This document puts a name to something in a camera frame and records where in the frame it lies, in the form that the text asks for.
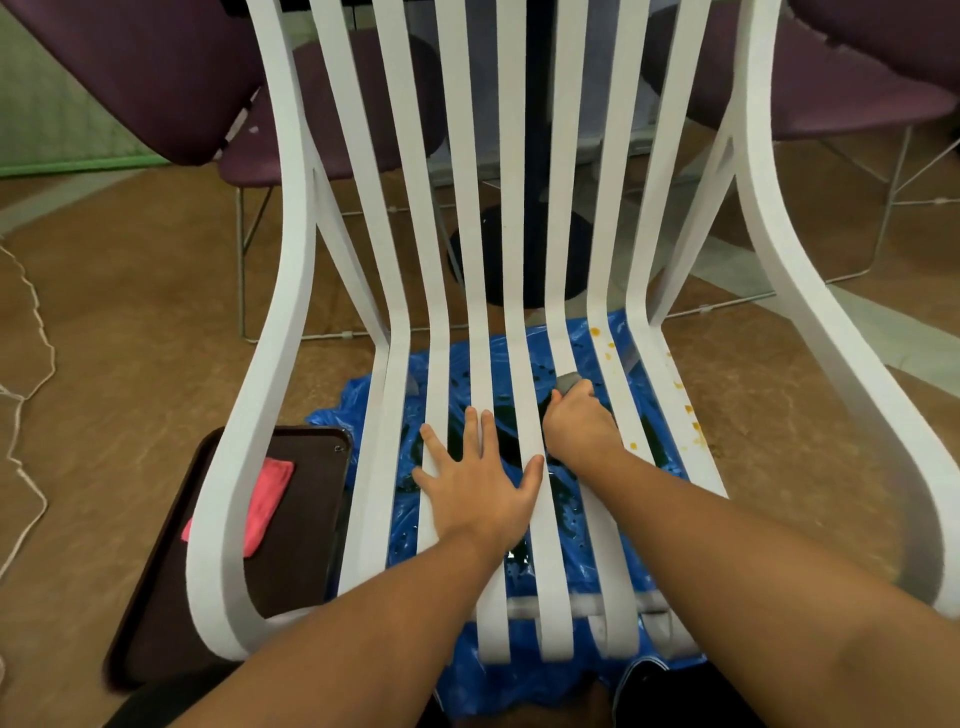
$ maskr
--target white slat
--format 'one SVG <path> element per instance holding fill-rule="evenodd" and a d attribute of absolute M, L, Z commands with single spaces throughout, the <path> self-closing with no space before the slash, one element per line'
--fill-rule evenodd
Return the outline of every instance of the white slat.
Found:
<path fill-rule="evenodd" d="M 497 0 L 496 48 L 503 259 L 513 261 L 513 264 L 503 266 L 503 317 L 514 389 L 516 434 L 520 456 L 526 464 L 536 455 L 546 455 L 523 313 L 526 3 Z M 540 604 L 540 654 L 544 661 L 569 660 L 573 657 L 573 617 L 546 468 L 530 520 L 530 539 Z"/>
<path fill-rule="evenodd" d="M 600 371 L 610 393 L 613 414 L 624 447 L 648 462 L 653 455 L 636 412 L 630 385 L 617 356 L 607 321 L 607 289 L 613 260 L 613 242 L 620 211 L 630 131 L 633 125 L 640 60 L 647 26 L 649 2 L 622 2 L 617 16 L 616 40 L 607 122 L 604 131 L 597 208 L 587 285 L 587 316 Z M 606 605 L 606 623 L 590 621 L 597 648 L 608 657 L 627 658 L 639 649 L 639 632 L 633 589 L 616 523 L 589 488 L 581 487 L 584 515 L 597 563 L 600 588 Z"/>
<path fill-rule="evenodd" d="M 467 12 L 464 0 L 439 0 L 437 31 L 444 72 L 446 125 L 457 197 L 457 222 L 463 249 L 464 278 L 470 342 L 470 399 L 478 411 L 493 412 L 490 329 L 484 288 L 483 247 L 480 237 L 480 195 L 473 135 L 473 100 Z M 488 664 L 510 662 L 507 587 L 504 570 L 497 569 L 477 602 L 477 638 L 480 659 Z"/>
<path fill-rule="evenodd" d="M 351 552 L 356 549 L 357 560 L 341 569 L 339 593 L 343 594 L 386 566 L 410 356 L 410 316 L 343 10 L 338 0 L 314 0 L 313 16 L 324 57 L 336 59 L 327 63 L 327 76 L 370 232 L 392 333 L 370 477 L 364 482 L 358 478 L 354 485 L 356 500 L 350 510 L 347 541 Z M 355 540 L 358 544 L 349 543 Z"/>
<path fill-rule="evenodd" d="M 657 130 L 636 225 L 626 310 L 634 345 L 657 395 L 660 411 L 673 435 L 687 475 L 697 485 L 724 495 L 726 491 L 700 424 L 695 417 L 691 419 L 686 410 L 688 400 L 683 383 L 675 369 L 666 364 L 665 344 L 663 349 L 658 345 L 659 334 L 651 330 L 646 307 L 647 281 L 660 238 L 663 211 L 670 191 L 708 13 L 709 3 L 702 0 L 682 0 L 677 12 Z"/>
<path fill-rule="evenodd" d="M 557 5 L 557 42 L 553 67 L 553 137 L 550 148 L 550 207 L 547 211 L 546 332 L 557 375 L 577 371 L 566 330 L 566 259 L 577 164 L 580 92 L 584 77 L 589 0 Z"/>
<path fill-rule="evenodd" d="M 364 327 L 370 333 L 373 341 L 374 355 L 373 368 L 370 379 L 370 395 L 367 399 L 367 411 L 364 413 L 364 437 L 359 445 L 357 456 L 356 483 L 369 483 L 373 461 L 376 459 L 377 426 L 381 420 L 383 404 L 383 386 L 387 379 L 387 359 L 390 352 L 390 333 L 383 325 L 376 300 L 373 298 L 366 275 L 360 266 L 356 251 L 350 242 L 344 218 L 341 215 L 337 200 L 333 195 L 330 180 L 326 178 L 324 163 L 320 159 L 316 145 L 310 140 L 308 145 L 314 160 L 314 199 L 317 215 L 317 227 L 326 243 L 326 249 L 336 266 L 340 280 L 349 293 L 357 313 Z M 360 546 L 363 544 L 362 514 L 365 512 L 367 488 L 356 488 L 354 484 L 353 500 L 351 502 L 351 521 L 349 527 L 355 533 L 347 537 L 344 545 L 344 556 L 341 560 L 341 573 L 355 574 L 359 569 Z"/>
<path fill-rule="evenodd" d="M 804 252 L 774 163 L 770 83 L 778 8 L 740 8 L 731 109 L 736 183 L 756 256 L 797 331 L 857 423 L 876 438 L 903 507 L 899 584 L 950 618 L 960 614 L 960 471 L 943 442 L 864 341 Z"/>
<path fill-rule="evenodd" d="M 247 511 L 276 416 L 297 358 L 313 282 L 316 232 L 303 104 L 290 41 L 277 0 L 251 2 L 257 43 L 273 97 L 286 189 L 283 239 L 274 295 L 250 368 L 210 462 L 193 513 L 186 552 L 186 592 L 197 633 L 215 654 L 246 659 L 275 632 L 282 616 L 265 620 L 253 606 L 244 573 Z"/>
<path fill-rule="evenodd" d="M 434 217 L 430 177 L 426 169 L 417 86 L 410 57 L 410 37 L 402 0 L 373 0 L 373 9 L 387 74 L 390 104 L 394 112 L 396 140 L 403 165 L 410 217 L 417 239 L 417 254 L 420 258 L 427 318 L 430 323 L 426 422 L 433 427 L 438 439 L 445 446 L 450 380 L 450 318 L 446 308 L 444 269 L 437 245 L 437 221 Z M 437 466 L 426 449 L 423 450 L 423 469 L 428 474 L 437 474 Z M 437 542 L 433 509 L 430 498 L 425 493 L 420 493 L 417 534 L 417 551 L 423 551 Z"/>

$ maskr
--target black shoe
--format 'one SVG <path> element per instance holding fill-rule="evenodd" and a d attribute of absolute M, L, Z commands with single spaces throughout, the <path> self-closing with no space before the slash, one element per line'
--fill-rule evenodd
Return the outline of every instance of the black shoe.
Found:
<path fill-rule="evenodd" d="M 764 728 L 710 663 L 668 670 L 655 658 L 643 658 L 627 668 L 613 696 L 613 724 L 616 728 L 657 724 Z"/>

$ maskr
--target forearm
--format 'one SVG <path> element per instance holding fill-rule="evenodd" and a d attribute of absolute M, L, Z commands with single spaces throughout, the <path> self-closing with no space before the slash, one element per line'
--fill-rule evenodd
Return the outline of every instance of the forearm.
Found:
<path fill-rule="evenodd" d="M 578 475 L 698 644 L 772 724 L 899 724 L 904 706 L 919 719 L 923 700 L 894 696 L 925 690 L 923 663 L 960 668 L 952 625 L 794 531 L 626 450 L 592 457 Z"/>
<path fill-rule="evenodd" d="M 451 535 L 284 630 L 177 725 L 414 725 L 500 558 Z"/>

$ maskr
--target purple chair back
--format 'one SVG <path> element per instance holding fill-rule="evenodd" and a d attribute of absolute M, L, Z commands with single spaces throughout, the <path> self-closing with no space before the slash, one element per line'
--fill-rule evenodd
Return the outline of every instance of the purple chair back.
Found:
<path fill-rule="evenodd" d="M 0 0 L 114 117 L 175 164 L 204 164 L 263 84 L 247 19 L 219 0 Z"/>
<path fill-rule="evenodd" d="M 789 0 L 804 23 L 904 76 L 960 94 L 957 0 Z"/>

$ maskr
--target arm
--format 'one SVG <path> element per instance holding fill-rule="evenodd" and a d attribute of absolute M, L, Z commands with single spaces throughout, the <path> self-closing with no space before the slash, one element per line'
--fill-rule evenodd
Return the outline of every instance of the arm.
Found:
<path fill-rule="evenodd" d="M 468 410 L 464 459 L 428 425 L 423 442 L 440 474 L 414 478 L 433 505 L 439 541 L 284 630 L 175 724 L 193 726 L 414 725 L 477 598 L 523 538 L 543 459 L 519 488 L 503 472 L 493 416 Z"/>
<path fill-rule="evenodd" d="M 955 725 L 960 631 L 804 536 L 626 451 L 581 382 L 550 454 L 604 502 L 697 643 L 771 725 Z"/>

